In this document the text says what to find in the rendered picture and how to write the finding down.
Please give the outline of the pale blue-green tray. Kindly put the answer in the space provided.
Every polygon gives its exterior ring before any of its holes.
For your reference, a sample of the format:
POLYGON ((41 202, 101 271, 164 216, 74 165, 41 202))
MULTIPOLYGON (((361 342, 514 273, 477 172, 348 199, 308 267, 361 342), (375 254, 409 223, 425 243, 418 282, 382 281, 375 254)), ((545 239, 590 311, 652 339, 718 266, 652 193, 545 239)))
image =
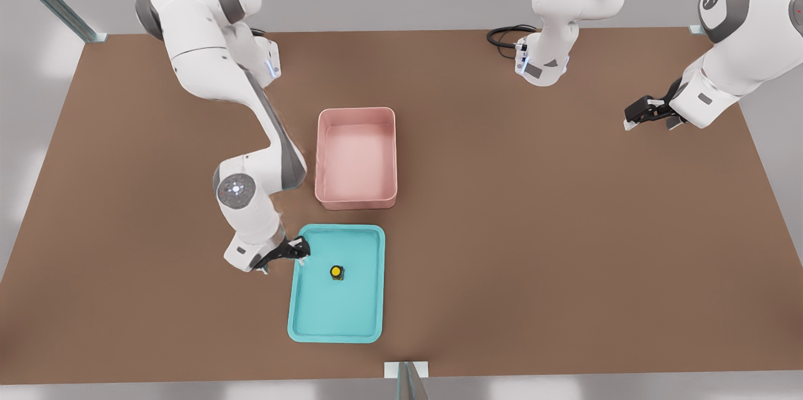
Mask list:
POLYGON ((294 265, 287 332, 298 342, 370 344, 382 333, 385 232, 372 224, 307 224, 311 247, 294 265), (344 267, 333 280, 331 266, 344 267))

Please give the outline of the pink plastic box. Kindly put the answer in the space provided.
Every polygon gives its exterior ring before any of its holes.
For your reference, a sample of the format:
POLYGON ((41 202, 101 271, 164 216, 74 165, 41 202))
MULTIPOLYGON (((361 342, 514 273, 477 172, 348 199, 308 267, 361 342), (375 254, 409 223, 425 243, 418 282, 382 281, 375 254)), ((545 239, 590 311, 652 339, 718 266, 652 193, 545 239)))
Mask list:
POLYGON ((395 205, 398 151, 392 108, 329 108, 319 114, 314 192, 330 211, 395 205))

